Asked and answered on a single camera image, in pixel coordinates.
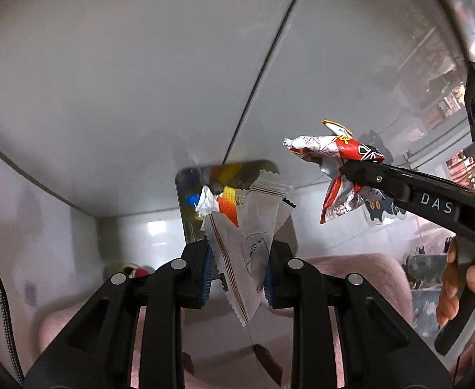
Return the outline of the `person's right hand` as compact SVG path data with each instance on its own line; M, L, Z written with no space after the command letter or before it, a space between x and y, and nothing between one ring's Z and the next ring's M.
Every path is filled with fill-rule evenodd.
M470 289L475 294L475 265L468 268L464 277L457 268L457 240L453 237L446 253L446 268L441 276L441 291L436 307L440 327L456 318L460 308L460 294Z

